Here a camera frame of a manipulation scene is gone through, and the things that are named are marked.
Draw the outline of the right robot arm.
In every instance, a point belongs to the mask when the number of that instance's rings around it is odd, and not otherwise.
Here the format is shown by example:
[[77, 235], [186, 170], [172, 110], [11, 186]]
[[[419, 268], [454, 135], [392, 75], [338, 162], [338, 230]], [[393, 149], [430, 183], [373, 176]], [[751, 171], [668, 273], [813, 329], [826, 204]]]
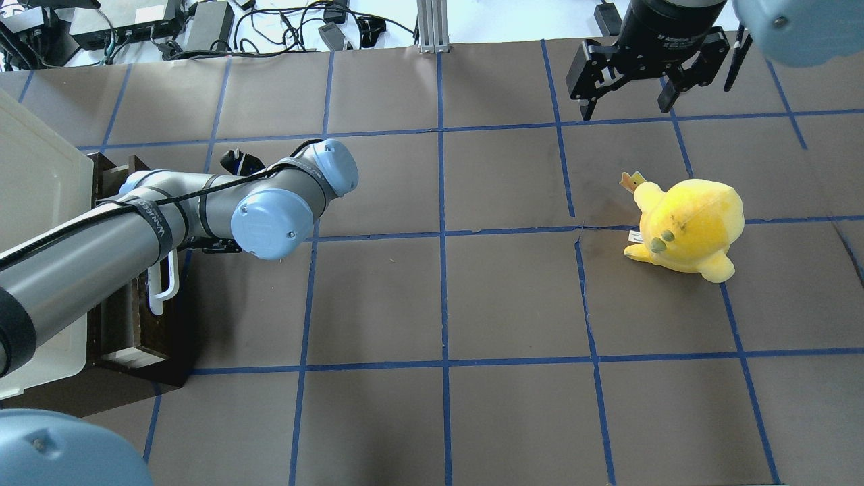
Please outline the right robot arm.
[[735, 41], [716, 24], [724, 1], [632, 1], [611, 45], [584, 40], [566, 76], [568, 95], [583, 120], [597, 102], [636, 80], [662, 79], [657, 98], [669, 113], [679, 96], [709, 86], [732, 58], [723, 89], [734, 86], [753, 45], [774, 62], [793, 68], [823, 65], [862, 49], [861, 1], [734, 1]]

